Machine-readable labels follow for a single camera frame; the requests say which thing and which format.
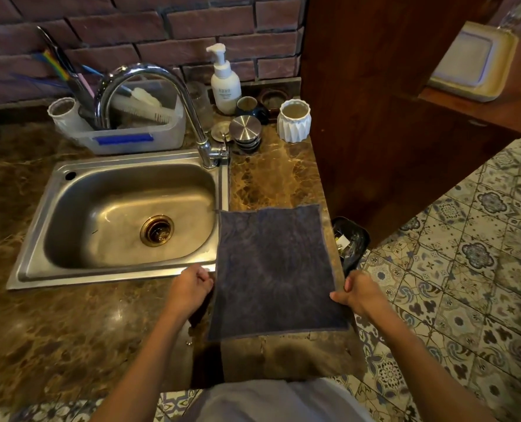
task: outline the trash bin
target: trash bin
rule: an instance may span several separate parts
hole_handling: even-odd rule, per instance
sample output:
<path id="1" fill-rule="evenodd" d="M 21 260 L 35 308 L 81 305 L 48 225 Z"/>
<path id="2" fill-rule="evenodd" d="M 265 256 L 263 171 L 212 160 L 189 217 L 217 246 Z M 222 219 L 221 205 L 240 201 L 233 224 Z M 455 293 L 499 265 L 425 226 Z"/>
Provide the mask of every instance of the trash bin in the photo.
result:
<path id="1" fill-rule="evenodd" d="M 356 269 L 369 244 L 369 234 L 363 227 L 342 216 L 331 221 L 335 241 L 339 250 L 344 276 Z"/>

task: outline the white cylindrical holder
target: white cylindrical holder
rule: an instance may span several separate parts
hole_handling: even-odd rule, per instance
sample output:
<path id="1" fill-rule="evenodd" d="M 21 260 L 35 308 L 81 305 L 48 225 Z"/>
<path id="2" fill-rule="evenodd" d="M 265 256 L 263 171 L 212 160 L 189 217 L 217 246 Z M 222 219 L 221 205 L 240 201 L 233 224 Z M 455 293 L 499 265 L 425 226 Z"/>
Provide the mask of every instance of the white cylindrical holder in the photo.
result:
<path id="1" fill-rule="evenodd" d="M 53 119 L 55 126 L 63 134 L 70 137 L 71 133 L 93 132 L 94 129 L 79 115 L 79 101 L 74 98 L 57 99 L 47 113 Z"/>
<path id="2" fill-rule="evenodd" d="M 280 106 L 278 136 L 286 142 L 300 142 L 309 135 L 311 109 L 300 99 L 290 99 Z"/>

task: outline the person's left hand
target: person's left hand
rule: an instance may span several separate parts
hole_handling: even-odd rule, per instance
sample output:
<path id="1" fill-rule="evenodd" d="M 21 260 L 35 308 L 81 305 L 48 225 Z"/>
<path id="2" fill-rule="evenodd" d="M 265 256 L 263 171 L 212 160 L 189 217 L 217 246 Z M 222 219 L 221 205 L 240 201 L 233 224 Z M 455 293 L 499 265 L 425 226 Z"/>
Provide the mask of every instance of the person's left hand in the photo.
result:
<path id="1" fill-rule="evenodd" d="M 214 287 L 208 271 L 195 263 L 172 281 L 164 313 L 186 321 L 200 307 Z"/>

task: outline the stainless steel sink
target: stainless steel sink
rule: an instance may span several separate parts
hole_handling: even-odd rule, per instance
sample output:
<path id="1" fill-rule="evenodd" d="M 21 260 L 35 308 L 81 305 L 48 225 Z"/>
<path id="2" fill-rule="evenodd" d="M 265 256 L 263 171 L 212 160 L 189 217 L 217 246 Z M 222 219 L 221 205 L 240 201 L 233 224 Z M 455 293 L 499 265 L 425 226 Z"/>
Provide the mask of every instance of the stainless steel sink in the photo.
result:
<path id="1" fill-rule="evenodd" d="M 6 284 L 26 289 L 214 270 L 228 166 L 198 150 L 57 165 Z"/>

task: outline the wooden cabinet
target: wooden cabinet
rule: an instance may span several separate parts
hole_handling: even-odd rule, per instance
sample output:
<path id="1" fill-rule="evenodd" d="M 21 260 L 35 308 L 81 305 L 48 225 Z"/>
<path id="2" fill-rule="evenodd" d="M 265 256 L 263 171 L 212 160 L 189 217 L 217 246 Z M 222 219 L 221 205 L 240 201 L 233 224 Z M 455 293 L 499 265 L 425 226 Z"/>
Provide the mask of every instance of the wooden cabinet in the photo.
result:
<path id="1" fill-rule="evenodd" d="M 503 94 L 426 86 L 485 0 L 310 0 L 302 98 L 331 216 L 371 246 L 521 137 L 521 39 Z"/>

